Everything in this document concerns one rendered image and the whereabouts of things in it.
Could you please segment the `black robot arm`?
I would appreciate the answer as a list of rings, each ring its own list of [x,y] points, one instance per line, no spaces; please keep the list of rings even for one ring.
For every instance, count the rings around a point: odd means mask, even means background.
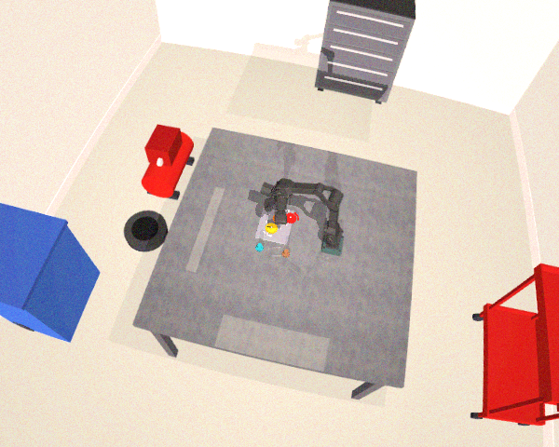
[[[328,200],[323,194],[323,190],[332,192]],[[323,183],[295,183],[290,179],[281,178],[276,182],[275,186],[264,182],[260,193],[272,197],[265,199],[264,206],[266,212],[277,210],[276,200],[283,204],[287,202],[288,198],[291,199],[293,194],[318,196],[321,202],[330,210],[329,221],[324,228],[324,235],[327,237],[326,247],[339,250],[341,237],[344,233],[344,230],[338,223],[339,207],[343,199],[343,194],[340,190]],[[273,198],[273,196],[276,196],[276,198]]]

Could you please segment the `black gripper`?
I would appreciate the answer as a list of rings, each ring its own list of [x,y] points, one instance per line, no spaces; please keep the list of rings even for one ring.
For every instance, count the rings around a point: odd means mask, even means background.
[[[281,204],[276,200],[276,205],[277,205],[277,211],[275,211],[274,224],[286,224],[287,223],[286,210],[287,210],[288,201]]]

